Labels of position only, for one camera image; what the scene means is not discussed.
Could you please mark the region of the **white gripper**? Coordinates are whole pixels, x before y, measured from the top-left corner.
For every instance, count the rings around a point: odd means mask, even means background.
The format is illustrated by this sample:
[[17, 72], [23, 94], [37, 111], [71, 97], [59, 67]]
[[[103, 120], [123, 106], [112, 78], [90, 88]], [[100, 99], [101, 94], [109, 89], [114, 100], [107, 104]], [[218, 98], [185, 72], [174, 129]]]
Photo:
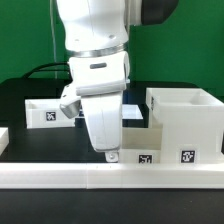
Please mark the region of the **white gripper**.
[[69, 66], [72, 82], [63, 89], [60, 109], [68, 118], [82, 109], [94, 150], [106, 152], [106, 161], [116, 163], [122, 139], [122, 97], [130, 70], [128, 53], [71, 57]]

